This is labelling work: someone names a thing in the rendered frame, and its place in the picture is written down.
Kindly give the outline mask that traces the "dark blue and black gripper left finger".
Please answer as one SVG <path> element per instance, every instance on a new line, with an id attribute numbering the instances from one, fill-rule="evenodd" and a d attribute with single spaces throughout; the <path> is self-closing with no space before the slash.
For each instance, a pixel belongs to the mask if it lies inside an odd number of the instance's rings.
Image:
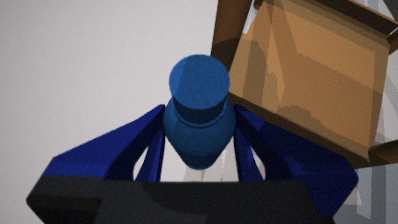
<path id="1" fill-rule="evenodd" d="M 135 164 L 151 143 L 134 181 L 160 181 L 166 139 L 164 110 L 165 104 L 160 104 L 128 124 L 53 157 L 41 176 L 133 181 Z"/>

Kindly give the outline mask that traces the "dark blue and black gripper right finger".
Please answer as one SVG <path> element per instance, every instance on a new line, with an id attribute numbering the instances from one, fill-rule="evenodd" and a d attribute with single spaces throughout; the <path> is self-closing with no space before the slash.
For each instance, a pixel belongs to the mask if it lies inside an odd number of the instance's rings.
<path id="1" fill-rule="evenodd" d="M 307 185 L 320 217 L 333 218 L 359 181 L 347 158 L 267 122 L 239 104 L 234 104 L 233 108 L 238 180 L 302 181 Z M 264 165 L 265 180 L 251 149 Z"/>

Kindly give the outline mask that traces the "blue bottle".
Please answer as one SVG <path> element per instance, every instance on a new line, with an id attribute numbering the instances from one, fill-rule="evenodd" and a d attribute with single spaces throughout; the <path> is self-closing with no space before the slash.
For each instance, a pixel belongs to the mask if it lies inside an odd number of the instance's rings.
<path id="1" fill-rule="evenodd" d="M 212 56 L 190 55 L 171 70 L 169 88 L 172 98 L 163 114 L 165 135 L 189 168 L 207 169 L 235 132 L 236 115 L 227 98 L 228 70 Z"/>

